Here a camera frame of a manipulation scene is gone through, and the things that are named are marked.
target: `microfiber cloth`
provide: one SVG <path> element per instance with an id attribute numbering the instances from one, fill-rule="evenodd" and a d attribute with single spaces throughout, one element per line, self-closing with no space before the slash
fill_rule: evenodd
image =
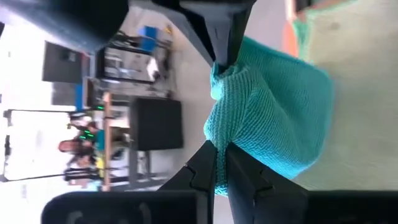
<path id="1" fill-rule="evenodd" d="M 245 37 L 233 66 L 213 67 L 211 97 L 204 132 L 218 149 L 216 194 L 227 195 L 230 142 L 288 179 L 320 156 L 333 100 L 323 71 Z"/>

